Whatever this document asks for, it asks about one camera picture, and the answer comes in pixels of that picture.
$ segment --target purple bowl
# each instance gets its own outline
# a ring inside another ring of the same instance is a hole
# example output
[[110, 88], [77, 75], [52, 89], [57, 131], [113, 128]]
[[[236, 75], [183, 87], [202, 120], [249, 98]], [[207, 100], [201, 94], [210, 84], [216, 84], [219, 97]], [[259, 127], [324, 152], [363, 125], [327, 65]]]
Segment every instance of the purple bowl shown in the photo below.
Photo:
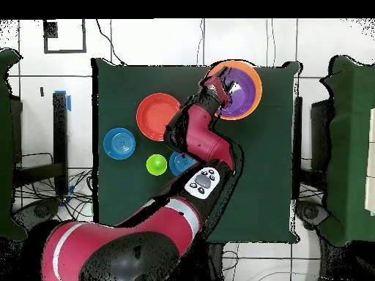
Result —
[[256, 89], [251, 77], [242, 70], [231, 68], [226, 79], [233, 80], [234, 85], [229, 92], [231, 104], [225, 109], [218, 109], [222, 116], [236, 117], [248, 111], [254, 103]]

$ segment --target floor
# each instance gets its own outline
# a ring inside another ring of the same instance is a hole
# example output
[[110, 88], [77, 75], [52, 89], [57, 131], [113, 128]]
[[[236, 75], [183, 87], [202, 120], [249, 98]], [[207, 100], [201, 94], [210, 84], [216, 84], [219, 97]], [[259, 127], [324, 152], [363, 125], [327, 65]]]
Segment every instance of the floor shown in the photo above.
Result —
[[[81, 20], [57, 22], [59, 37], [48, 39], [48, 48], [82, 48]], [[53, 153], [52, 93], [65, 90], [71, 96], [68, 112], [71, 176], [92, 167], [90, 58], [120, 63], [109, 41], [100, 34], [96, 21], [85, 23], [86, 53], [44, 54], [41, 20], [0, 21], [0, 48], [13, 48], [22, 55], [19, 64], [10, 69], [8, 81], [12, 93], [23, 101], [23, 154]], [[299, 90], [303, 98], [302, 165], [306, 168], [311, 158], [309, 109], [313, 102], [329, 97], [319, 79], [327, 75], [330, 59], [346, 54], [364, 64], [375, 62], [374, 28], [370, 20], [196, 18], [99, 20], [99, 24], [112, 41], [116, 55], [127, 64], [208, 65], [224, 59], [247, 59], [256, 66], [277, 67], [286, 61], [302, 62]], [[48, 161], [46, 155], [25, 157], [23, 165]], [[80, 186], [80, 192], [90, 194], [85, 182]], [[43, 188], [47, 186], [37, 184], [37, 190]], [[17, 198], [14, 208], [28, 202], [28, 198], [23, 197], [22, 201]], [[91, 219], [90, 208], [89, 204], [85, 206], [81, 213], [87, 217], [80, 215], [80, 220]], [[59, 216], [69, 218], [64, 208]], [[305, 230], [298, 219], [295, 231], [300, 241], [293, 245], [227, 244], [228, 252], [223, 259], [226, 281], [317, 281], [320, 259], [317, 235]]]

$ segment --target red plate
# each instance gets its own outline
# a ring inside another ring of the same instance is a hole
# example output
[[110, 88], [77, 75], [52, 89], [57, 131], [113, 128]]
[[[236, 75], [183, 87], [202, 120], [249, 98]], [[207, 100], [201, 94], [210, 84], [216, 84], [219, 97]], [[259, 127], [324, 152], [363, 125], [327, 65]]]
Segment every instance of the red plate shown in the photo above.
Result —
[[179, 102], [168, 94], [152, 94], [142, 100], [137, 110], [137, 125], [149, 139], [163, 141], [166, 125], [179, 111]]

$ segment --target orange bowl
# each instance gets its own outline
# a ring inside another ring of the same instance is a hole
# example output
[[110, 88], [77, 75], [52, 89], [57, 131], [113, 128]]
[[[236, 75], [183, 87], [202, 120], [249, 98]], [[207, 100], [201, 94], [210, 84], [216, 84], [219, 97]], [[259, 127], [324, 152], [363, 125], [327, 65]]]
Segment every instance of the orange bowl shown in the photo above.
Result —
[[259, 77], [258, 73], [256, 73], [255, 69], [249, 63], [245, 61], [238, 61], [238, 60], [222, 61], [221, 63], [214, 66], [207, 73], [207, 76], [214, 75], [215, 73], [219, 72], [224, 67], [230, 67], [230, 68], [236, 68], [236, 69], [242, 70], [243, 72], [248, 74], [254, 82], [256, 94], [255, 94], [254, 103], [251, 105], [250, 109], [238, 116], [220, 116], [221, 119], [226, 119], [228, 121], [235, 121], [237, 119], [243, 119], [244, 117], [248, 116], [250, 113], [252, 113], [256, 109], [256, 107], [259, 104], [259, 101], [261, 100], [261, 90], [262, 90], [261, 78]]

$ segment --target dark green table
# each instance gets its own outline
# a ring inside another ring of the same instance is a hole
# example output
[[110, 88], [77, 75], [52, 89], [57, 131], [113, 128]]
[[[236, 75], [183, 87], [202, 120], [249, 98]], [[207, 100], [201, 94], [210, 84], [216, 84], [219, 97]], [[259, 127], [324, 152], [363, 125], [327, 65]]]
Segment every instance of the dark green table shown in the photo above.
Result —
[[375, 66], [336, 56], [324, 83], [330, 90], [335, 117], [330, 122], [332, 150], [327, 167], [326, 206], [331, 217], [319, 230], [335, 246], [352, 240], [375, 241], [375, 216], [365, 210]]
[[[174, 175], [152, 176], [146, 160], [172, 151], [146, 138], [135, 114], [146, 96], [161, 92], [181, 103], [195, 94], [209, 67], [115, 67], [96, 59], [98, 68], [99, 222], [115, 225], [139, 209]], [[241, 145], [245, 153], [242, 177], [209, 241], [296, 242], [290, 232], [292, 109], [297, 62], [283, 68], [256, 68], [263, 86], [261, 102], [248, 117], [219, 120], [215, 129]], [[104, 152], [103, 138], [115, 127], [134, 134], [136, 147], [127, 160]]]

